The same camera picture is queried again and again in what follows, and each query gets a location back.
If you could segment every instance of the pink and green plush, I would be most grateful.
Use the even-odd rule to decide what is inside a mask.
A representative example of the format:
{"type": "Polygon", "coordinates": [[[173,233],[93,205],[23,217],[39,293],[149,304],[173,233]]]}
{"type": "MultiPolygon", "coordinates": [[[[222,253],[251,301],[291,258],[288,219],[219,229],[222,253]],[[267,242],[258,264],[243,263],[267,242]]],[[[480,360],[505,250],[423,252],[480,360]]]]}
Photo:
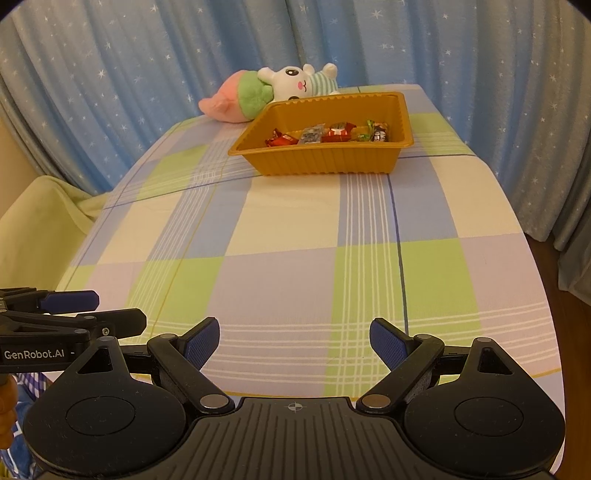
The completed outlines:
{"type": "Polygon", "coordinates": [[[222,122],[240,123],[254,119],[273,100],[273,87],[258,79],[256,72],[232,74],[211,98],[199,101],[205,115],[222,122]]]}

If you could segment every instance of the stuffed animal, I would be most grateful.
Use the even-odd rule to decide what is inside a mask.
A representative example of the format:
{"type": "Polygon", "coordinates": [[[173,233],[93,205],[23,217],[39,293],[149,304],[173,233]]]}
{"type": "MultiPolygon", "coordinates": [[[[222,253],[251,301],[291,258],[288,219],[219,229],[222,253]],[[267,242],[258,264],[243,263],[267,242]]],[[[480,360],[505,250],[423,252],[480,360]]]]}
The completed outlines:
{"type": "Polygon", "coordinates": [[[273,101],[280,102],[338,93],[336,74],[333,63],[327,63],[319,72],[314,72],[314,67],[306,63],[302,69],[285,67],[279,72],[264,67],[258,71],[258,78],[273,87],[273,101]]]}
{"type": "Polygon", "coordinates": [[[233,73],[211,98],[199,101],[205,115],[238,124],[253,120],[273,100],[273,87],[260,81],[256,72],[233,73]]]}
{"type": "Polygon", "coordinates": [[[303,68],[285,67],[274,72],[268,67],[258,72],[241,70],[231,75],[211,98],[199,101],[199,109],[222,122],[253,120],[270,102],[338,93],[337,68],[332,63],[319,72],[305,64],[303,68]]]}

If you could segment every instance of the checkered tablecloth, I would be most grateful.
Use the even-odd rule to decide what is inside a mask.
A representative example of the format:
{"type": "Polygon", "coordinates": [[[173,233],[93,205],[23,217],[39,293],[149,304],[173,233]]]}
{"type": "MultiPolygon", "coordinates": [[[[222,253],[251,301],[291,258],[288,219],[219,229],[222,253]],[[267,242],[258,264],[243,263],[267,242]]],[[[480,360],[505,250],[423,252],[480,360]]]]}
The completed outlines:
{"type": "Polygon", "coordinates": [[[492,337],[564,408],[544,289],[495,176],[420,87],[360,90],[406,97],[415,145],[390,175],[262,177],[227,155],[245,125],[186,120],[113,191],[60,288],[142,309],[130,342],[218,318],[203,372],[230,394],[357,397],[387,373],[379,316],[448,344],[492,337]]]}

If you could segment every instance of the wall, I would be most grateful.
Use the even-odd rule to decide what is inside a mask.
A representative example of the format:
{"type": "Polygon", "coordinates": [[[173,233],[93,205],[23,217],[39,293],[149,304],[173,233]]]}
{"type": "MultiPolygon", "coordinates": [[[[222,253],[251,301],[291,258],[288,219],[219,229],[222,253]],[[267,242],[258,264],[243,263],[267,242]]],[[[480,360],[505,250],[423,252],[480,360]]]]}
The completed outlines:
{"type": "Polygon", "coordinates": [[[37,172],[0,119],[0,217],[36,177],[37,172]]]}

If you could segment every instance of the orange basket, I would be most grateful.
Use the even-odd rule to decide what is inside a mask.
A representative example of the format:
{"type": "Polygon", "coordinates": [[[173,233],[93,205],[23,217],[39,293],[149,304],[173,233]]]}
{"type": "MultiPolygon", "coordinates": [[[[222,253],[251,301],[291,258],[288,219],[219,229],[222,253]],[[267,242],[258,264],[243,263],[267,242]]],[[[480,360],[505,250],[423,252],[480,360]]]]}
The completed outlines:
{"type": "Polygon", "coordinates": [[[243,155],[263,175],[390,173],[400,150],[414,144],[400,92],[352,93],[270,103],[236,140],[228,155],[243,155]],[[301,131],[318,124],[367,120],[388,124],[388,142],[331,142],[267,147],[273,130],[301,131]]]}

